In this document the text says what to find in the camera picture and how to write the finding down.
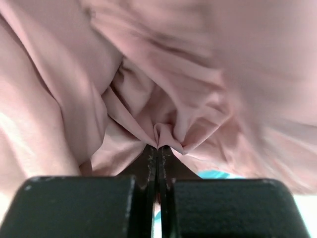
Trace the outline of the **dusty pink pleated garment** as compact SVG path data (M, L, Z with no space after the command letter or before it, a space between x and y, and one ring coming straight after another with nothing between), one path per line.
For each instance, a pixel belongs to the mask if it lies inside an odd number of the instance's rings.
M1 1L1 200L141 143L316 194L316 1Z

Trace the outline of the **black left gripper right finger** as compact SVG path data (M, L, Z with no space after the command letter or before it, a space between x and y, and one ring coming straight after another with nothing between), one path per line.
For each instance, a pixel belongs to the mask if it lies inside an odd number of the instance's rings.
M201 179L168 146L158 149L164 238L307 238L290 190L275 179Z

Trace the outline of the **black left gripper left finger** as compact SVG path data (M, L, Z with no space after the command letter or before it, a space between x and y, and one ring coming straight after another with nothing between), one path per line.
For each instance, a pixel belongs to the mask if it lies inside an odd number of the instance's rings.
M18 189L3 238L151 238L157 150L115 177L32 177Z

